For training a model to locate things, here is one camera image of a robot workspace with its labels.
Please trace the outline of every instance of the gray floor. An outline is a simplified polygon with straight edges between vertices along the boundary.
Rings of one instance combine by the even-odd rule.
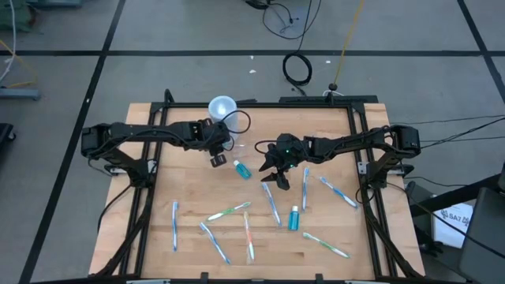
[[[85,1],[81,9],[42,11],[20,50],[100,50],[118,0]],[[285,2],[303,17],[307,1]],[[500,0],[467,0],[489,50],[505,50]],[[342,48],[357,2],[323,1],[304,49]],[[279,26],[275,18],[267,21]],[[0,39],[12,42],[8,32]],[[261,12],[239,0],[127,0],[111,50],[285,50],[261,24]],[[366,1],[350,49],[478,50],[456,1]],[[108,57],[86,125],[123,121],[132,102],[159,101],[169,88],[178,102],[207,102],[217,95],[274,102],[297,95],[283,77],[283,56]],[[0,57],[3,62],[7,57]],[[335,75],[338,57],[309,57],[309,95],[320,95]],[[39,73],[43,98],[0,101],[0,121],[13,123],[17,140],[0,170],[0,283],[17,282],[68,145],[97,57],[24,57]],[[505,73],[505,58],[493,58]],[[293,60],[288,69],[303,77]],[[5,84],[29,79],[15,65]],[[348,57],[339,79],[346,95],[378,95],[391,121],[424,121],[505,114],[505,104],[481,57]],[[450,136],[489,120],[419,125],[423,140]],[[471,137],[498,136],[497,123]],[[95,226],[109,179],[90,170],[77,148],[32,281],[84,277],[95,245]],[[442,183],[471,183],[499,171],[502,140],[444,144],[412,162],[415,175]],[[448,189],[419,181],[442,193]],[[426,260],[429,275],[455,279]]]

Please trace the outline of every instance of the wooden tabletop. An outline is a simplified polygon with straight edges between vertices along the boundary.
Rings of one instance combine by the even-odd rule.
[[[131,104],[126,123],[146,124],[149,108],[148,103]],[[365,109],[369,128],[389,124],[383,104],[365,104]],[[226,153],[228,163],[223,166],[212,168],[207,152],[183,151],[169,144],[163,145],[142,277],[199,278],[200,273],[206,271],[210,278],[314,279],[316,273],[322,273],[325,279],[374,279],[362,208],[352,208],[317,180],[319,176],[326,177],[354,199],[358,189],[354,154],[338,155],[320,165],[300,164],[286,175],[291,185],[288,191],[269,183],[282,220],[282,228],[278,228],[260,184],[260,179],[271,171],[258,172],[264,156],[254,150],[257,141],[276,139],[280,133],[292,133],[301,139],[303,136],[338,138],[350,135],[346,110],[244,110],[252,118],[251,129],[239,136],[232,152]],[[207,116],[204,108],[169,109],[167,124]],[[246,127],[245,116],[240,115],[239,122],[241,127]],[[266,149],[266,146],[264,144],[260,148]],[[136,159],[140,158],[141,148],[142,143],[121,146],[124,152]],[[381,154],[381,151],[375,151],[376,159]],[[250,180],[243,180],[235,171],[235,159],[251,170]],[[301,206],[302,173],[306,166],[310,168],[311,176],[307,210],[300,215],[300,230],[290,232],[286,228],[288,215],[293,205]],[[388,181],[402,186],[400,177],[391,176]],[[107,202],[128,183],[126,176],[113,177]],[[133,190],[130,190],[103,217],[90,273],[102,268],[122,243],[132,198]],[[171,210],[174,200],[179,202],[177,252],[172,252]],[[247,201],[251,202],[247,211],[256,252],[254,264],[246,263],[243,211],[208,224],[231,260],[231,265],[226,265],[198,225],[210,215]],[[391,186],[383,189],[383,201],[391,240],[413,268],[424,274],[405,193]],[[315,241],[305,240],[302,232],[349,253],[350,259],[334,254]],[[379,238],[377,243],[383,274],[387,275]],[[132,255],[135,256],[136,252],[137,243],[133,245]],[[130,261],[129,271],[133,271],[133,263],[134,258]]]

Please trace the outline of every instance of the small blue bottle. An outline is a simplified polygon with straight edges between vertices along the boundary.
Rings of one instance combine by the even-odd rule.
[[[298,230],[298,223],[300,222],[300,213],[298,213],[298,206],[291,208],[290,220],[287,224],[288,230]]]
[[[244,166],[244,164],[238,162],[237,160],[234,161],[235,165],[235,170],[244,178],[244,179],[250,179],[251,178],[251,172],[247,170],[247,168]]]

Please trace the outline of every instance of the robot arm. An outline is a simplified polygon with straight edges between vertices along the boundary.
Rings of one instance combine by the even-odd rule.
[[[112,166],[129,175],[133,186],[150,182],[148,164],[133,159],[118,149],[123,142],[167,142],[184,150],[209,151],[213,167],[226,163],[223,143],[230,140],[230,131],[224,122],[213,124],[206,118],[199,121],[180,121],[167,126],[127,125],[116,122],[84,128],[81,135],[81,154],[88,159],[105,159]]]
[[[388,136],[392,138],[392,144],[386,143]],[[268,145],[268,151],[264,153],[265,163],[260,168],[260,171],[264,171],[274,166],[277,173],[270,174],[262,181],[276,181],[279,188],[287,190],[290,183],[284,173],[299,163],[320,164],[342,153],[369,148],[379,148],[385,152],[378,161],[367,165],[365,175],[368,184],[382,188],[386,183],[387,172],[393,166],[404,158],[413,158],[421,153],[419,132],[409,126],[393,125],[338,139],[305,136],[300,140],[289,133],[283,133],[277,138],[276,144]]]

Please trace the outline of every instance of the toothbrush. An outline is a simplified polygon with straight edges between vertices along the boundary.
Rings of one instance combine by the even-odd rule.
[[[306,167],[303,170],[303,184],[302,184],[302,196],[301,196],[301,211],[305,212],[305,207],[307,206],[307,180],[309,179],[309,168]]]
[[[177,251],[177,216],[176,212],[179,209],[179,203],[177,201],[174,201],[174,204],[172,204],[172,234],[173,234],[173,239],[174,239],[174,248],[173,251]]]
[[[216,220],[217,218],[221,218],[224,215],[231,214],[231,213],[235,212],[236,210],[238,210],[240,208],[248,207],[249,205],[251,205],[251,203],[250,202],[246,202],[246,203],[240,204],[240,205],[238,205],[236,207],[226,209],[225,211],[221,211],[220,213],[214,214],[211,217],[207,218],[207,222],[212,221],[212,220]]]
[[[251,235],[251,230],[249,229],[249,214],[244,211],[244,223],[245,223],[245,234],[247,236],[247,253],[251,261],[254,261],[254,247],[253,247],[253,236]]]
[[[205,232],[207,232],[208,234],[208,237],[211,239],[211,242],[212,244],[215,246],[215,249],[218,250],[219,254],[221,255],[221,257],[224,259],[224,261],[228,264],[231,264],[230,260],[225,256],[223,250],[221,249],[221,247],[218,245],[218,242],[217,240],[215,239],[214,235],[212,234],[212,232],[207,228],[207,226],[205,226],[205,224],[203,224],[202,222],[200,223],[200,228],[202,230],[204,230]]]
[[[274,219],[277,222],[277,225],[280,227],[282,226],[282,222],[281,218],[279,217],[279,213],[277,212],[277,208],[275,207],[274,197],[271,195],[270,189],[266,183],[262,182],[261,185],[263,186],[263,190],[267,193],[268,201],[270,202],[271,210],[274,214]]]
[[[352,201],[349,197],[347,197],[343,192],[341,192],[339,189],[334,187],[331,183],[329,183],[326,178],[320,177],[319,178],[321,182],[323,182],[325,185],[327,185],[330,189],[333,189],[333,192],[337,193],[340,197],[342,197],[350,206],[357,208],[357,204]]]
[[[311,234],[309,233],[303,233],[303,237],[306,238],[307,240],[314,240],[314,241],[317,241],[318,243],[320,243],[320,245],[322,245],[323,247],[327,248],[327,249],[330,249],[332,252],[338,254],[339,256],[342,256],[342,257],[345,257],[345,258],[350,258],[350,256],[348,254],[346,254],[345,252],[341,251],[340,249],[332,246],[332,245],[329,245],[326,241],[321,241],[320,239],[318,239],[317,237],[314,237],[312,236]]]

